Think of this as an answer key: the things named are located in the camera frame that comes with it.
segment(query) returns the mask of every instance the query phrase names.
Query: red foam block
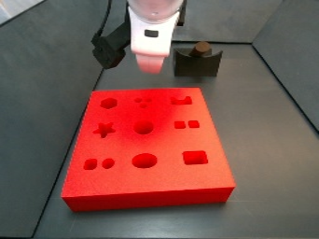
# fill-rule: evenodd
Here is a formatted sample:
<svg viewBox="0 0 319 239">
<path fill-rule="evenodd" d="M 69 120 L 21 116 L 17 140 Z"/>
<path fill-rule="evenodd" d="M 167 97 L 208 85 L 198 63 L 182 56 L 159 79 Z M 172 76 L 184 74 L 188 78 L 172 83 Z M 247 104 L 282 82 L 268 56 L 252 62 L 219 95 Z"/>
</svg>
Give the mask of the red foam block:
<svg viewBox="0 0 319 239">
<path fill-rule="evenodd" d="M 226 202 L 234 188 L 200 89 L 92 92 L 61 194 L 72 211 Z"/>
</svg>

